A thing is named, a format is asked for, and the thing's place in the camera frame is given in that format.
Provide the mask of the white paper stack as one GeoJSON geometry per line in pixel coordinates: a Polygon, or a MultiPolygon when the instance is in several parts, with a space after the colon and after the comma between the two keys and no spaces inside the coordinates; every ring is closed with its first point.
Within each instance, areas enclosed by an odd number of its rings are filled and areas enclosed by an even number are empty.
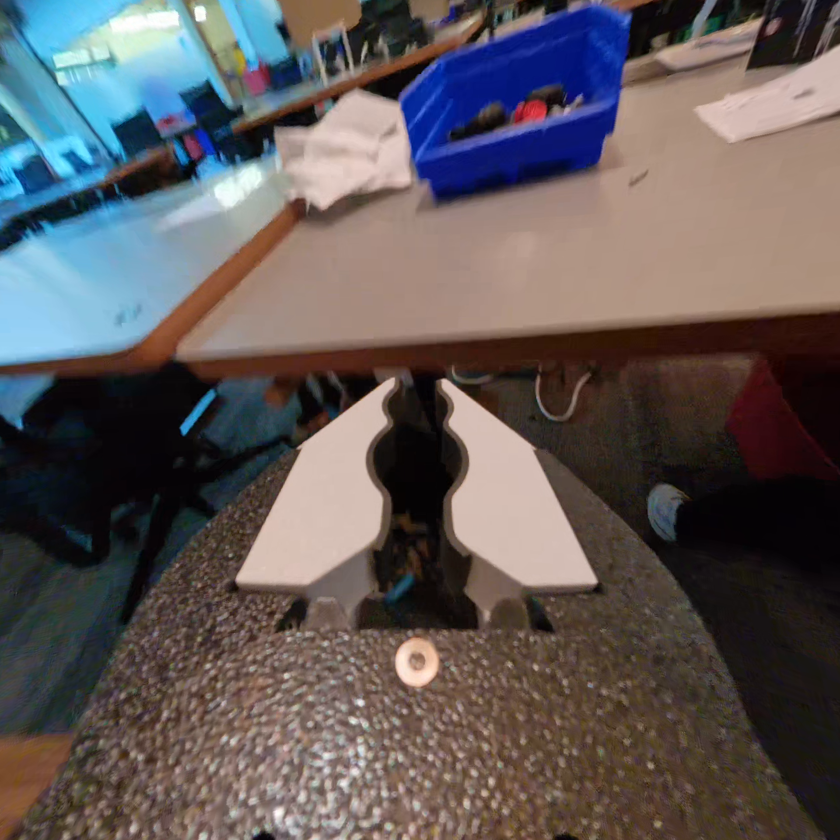
{"type": "Polygon", "coordinates": [[[761,19],[718,30],[684,43],[630,59],[623,70],[623,85],[716,65],[747,55],[759,33],[761,19]]]}

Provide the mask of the black toy set box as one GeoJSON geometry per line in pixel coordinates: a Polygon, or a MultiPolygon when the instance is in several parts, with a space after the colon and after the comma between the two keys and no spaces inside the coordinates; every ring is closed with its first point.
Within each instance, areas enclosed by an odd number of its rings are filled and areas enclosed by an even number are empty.
{"type": "Polygon", "coordinates": [[[766,1],[747,70],[806,64],[838,44],[838,1],[766,1]]]}

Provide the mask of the white crumpled cloth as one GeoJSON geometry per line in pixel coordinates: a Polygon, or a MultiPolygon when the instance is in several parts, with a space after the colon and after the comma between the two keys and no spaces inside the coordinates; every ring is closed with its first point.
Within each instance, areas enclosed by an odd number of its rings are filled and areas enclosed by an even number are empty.
{"type": "Polygon", "coordinates": [[[401,105],[368,91],[342,95],[312,126],[277,125],[274,141],[290,199],[319,212],[416,180],[401,105]]]}

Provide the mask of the cardboard sign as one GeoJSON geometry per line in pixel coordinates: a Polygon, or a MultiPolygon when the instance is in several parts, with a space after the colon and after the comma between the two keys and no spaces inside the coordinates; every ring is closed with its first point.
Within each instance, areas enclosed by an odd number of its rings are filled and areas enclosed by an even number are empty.
{"type": "Polygon", "coordinates": [[[290,40],[300,49],[333,30],[350,30],[361,20],[360,1],[279,1],[278,4],[290,40]]]}

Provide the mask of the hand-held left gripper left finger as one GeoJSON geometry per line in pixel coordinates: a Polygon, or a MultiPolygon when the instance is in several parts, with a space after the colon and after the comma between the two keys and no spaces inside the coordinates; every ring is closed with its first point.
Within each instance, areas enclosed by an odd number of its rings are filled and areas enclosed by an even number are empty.
{"type": "Polygon", "coordinates": [[[399,378],[384,381],[297,448],[235,577],[240,591],[326,602],[345,626],[356,625],[389,532],[392,502],[374,453],[394,428],[388,408],[400,393],[399,378]]]}

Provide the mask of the white shoe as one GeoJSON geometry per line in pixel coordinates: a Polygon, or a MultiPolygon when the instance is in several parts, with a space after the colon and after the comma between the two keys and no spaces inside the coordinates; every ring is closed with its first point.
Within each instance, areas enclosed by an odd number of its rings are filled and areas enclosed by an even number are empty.
{"type": "Polygon", "coordinates": [[[679,510],[690,500],[679,488],[661,482],[647,495],[647,521],[654,534],[666,543],[677,541],[679,510]]]}

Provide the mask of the red garment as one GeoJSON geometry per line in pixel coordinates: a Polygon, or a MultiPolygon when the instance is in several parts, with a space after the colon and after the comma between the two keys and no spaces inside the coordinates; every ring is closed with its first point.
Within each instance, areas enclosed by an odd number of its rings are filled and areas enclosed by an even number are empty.
{"type": "Polygon", "coordinates": [[[752,478],[838,480],[838,356],[760,356],[727,430],[752,478]]]}

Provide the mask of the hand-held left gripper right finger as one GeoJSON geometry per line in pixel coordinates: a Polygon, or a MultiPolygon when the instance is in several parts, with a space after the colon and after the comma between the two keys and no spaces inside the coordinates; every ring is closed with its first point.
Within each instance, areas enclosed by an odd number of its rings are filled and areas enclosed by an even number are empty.
{"type": "Polygon", "coordinates": [[[441,565],[481,628],[528,628],[529,603],[594,593],[599,581],[537,449],[448,380],[436,383],[441,565]]]}

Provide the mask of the black toy part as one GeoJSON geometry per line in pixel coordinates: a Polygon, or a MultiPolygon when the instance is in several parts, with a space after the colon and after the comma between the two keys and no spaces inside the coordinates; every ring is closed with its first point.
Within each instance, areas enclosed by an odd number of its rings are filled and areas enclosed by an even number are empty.
{"type": "Polygon", "coordinates": [[[469,121],[454,126],[447,136],[450,143],[469,140],[504,128],[510,122],[509,112],[500,101],[486,105],[469,121]]]}

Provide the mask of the blue plastic bin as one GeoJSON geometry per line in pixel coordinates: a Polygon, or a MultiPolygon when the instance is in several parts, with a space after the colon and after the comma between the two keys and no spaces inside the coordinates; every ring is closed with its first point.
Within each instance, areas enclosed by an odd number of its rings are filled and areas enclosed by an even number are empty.
{"type": "Polygon", "coordinates": [[[447,53],[399,97],[418,177],[438,198],[596,165],[616,126],[632,16],[586,4],[447,53]],[[544,99],[546,120],[450,143],[491,102],[544,99]]]}

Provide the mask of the white table with wood edge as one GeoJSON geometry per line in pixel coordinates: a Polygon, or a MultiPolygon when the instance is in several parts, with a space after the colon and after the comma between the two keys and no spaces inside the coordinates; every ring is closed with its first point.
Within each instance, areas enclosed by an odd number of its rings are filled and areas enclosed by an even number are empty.
{"type": "Polygon", "coordinates": [[[168,361],[299,216],[273,153],[21,241],[1,260],[2,374],[168,361]]]}

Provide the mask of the white frame stand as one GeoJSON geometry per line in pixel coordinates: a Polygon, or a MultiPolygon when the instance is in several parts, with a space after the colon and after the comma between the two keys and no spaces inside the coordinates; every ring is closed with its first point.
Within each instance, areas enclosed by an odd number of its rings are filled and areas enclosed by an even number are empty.
{"type": "Polygon", "coordinates": [[[313,31],[311,53],[318,78],[324,86],[337,79],[351,77],[356,71],[348,29],[342,20],[313,31]]]}

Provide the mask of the white instruction booklet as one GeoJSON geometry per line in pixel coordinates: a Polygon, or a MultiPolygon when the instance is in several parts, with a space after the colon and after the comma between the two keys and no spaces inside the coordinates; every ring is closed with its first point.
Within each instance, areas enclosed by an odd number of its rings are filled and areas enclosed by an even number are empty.
{"type": "Polygon", "coordinates": [[[730,144],[790,130],[838,113],[838,46],[785,76],[695,108],[699,120],[730,144]]]}

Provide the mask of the black office chair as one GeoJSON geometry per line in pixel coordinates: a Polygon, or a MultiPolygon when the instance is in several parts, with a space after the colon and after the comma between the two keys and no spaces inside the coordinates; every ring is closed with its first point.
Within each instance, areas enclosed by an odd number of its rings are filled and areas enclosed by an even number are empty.
{"type": "Polygon", "coordinates": [[[200,420],[184,430],[205,397],[216,402],[216,383],[178,363],[58,379],[33,406],[34,422],[18,428],[2,418],[2,531],[86,568],[108,558],[113,534],[129,537],[135,512],[149,512],[122,607],[127,624],[178,514],[212,519],[204,487],[291,445],[281,434],[234,453],[205,438],[200,420]]]}

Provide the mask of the long background table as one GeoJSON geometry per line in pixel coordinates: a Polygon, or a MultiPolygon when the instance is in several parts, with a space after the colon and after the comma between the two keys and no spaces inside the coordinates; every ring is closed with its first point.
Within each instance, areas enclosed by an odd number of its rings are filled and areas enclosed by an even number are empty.
{"type": "Polygon", "coordinates": [[[390,80],[408,71],[418,74],[441,56],[473,43],[486,21],[486,9],[481,8],[463,20],[448,24],[434,36],[434,40],[403,56],[367,64],[340,76],[322,81],[303,81],[280,91],[259,95],[245,105],[244,114],[233,121],[233,134],[244,134],[277,124],[285,117],[313,108],[345,93],[367,88],[376,82],[390,80]]]}

